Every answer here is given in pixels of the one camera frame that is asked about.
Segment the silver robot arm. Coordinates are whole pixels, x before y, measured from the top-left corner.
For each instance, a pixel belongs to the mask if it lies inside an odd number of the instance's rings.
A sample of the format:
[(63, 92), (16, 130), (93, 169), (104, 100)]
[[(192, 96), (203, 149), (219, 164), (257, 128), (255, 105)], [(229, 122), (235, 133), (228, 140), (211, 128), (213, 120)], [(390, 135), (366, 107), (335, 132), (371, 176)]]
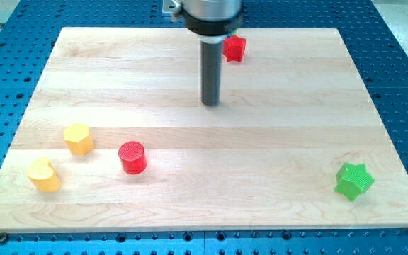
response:
[(173, 18), (207, 44), (221, 43), (243, 24), (242, 0), (173, 0)]

